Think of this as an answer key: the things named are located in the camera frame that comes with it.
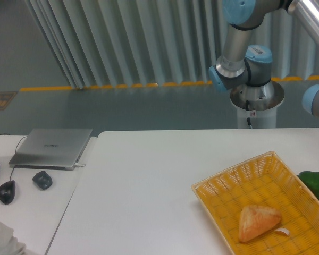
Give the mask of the grey sleeved forearm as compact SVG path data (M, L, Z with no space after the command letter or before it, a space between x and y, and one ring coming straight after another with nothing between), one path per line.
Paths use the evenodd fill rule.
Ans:
M26 245L13 236L14 230L0 222L0 254L26 254Z

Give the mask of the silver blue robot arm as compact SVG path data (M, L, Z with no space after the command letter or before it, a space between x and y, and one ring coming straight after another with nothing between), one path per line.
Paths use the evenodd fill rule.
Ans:
M266 14L284 9L319 46L319 1L223 1L222 6L229 29L221 56L208 70L212 84L230 91L238 128L275 128L284 90L271 79L271 50L250 45L251 36Z

